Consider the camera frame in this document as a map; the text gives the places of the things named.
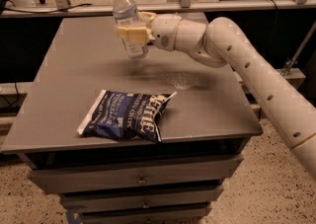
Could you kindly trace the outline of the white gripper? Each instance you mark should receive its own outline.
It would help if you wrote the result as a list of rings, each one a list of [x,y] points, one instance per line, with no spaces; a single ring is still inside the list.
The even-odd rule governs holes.
[[[117,35],[137,44],[153,44],[160,49],[173,51],[179,23],[182,18],[177,15],[157,15],[153,12],[139,12],[139,21],[146,27],[151,25],[151,30],[146,27],[123,27],[117,26]]]

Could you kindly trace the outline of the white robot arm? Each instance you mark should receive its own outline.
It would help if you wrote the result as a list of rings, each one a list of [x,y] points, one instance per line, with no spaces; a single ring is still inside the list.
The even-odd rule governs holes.
[[[285,146],[316,179],[316,108],[251,45],[236,23],[219,17],[205,24],[151,12],[141,12],[139,17],[138,23],[117,25],[118,36],[138,44],[152,42],[167,51],[181,51],[206,66],[230,65]]]

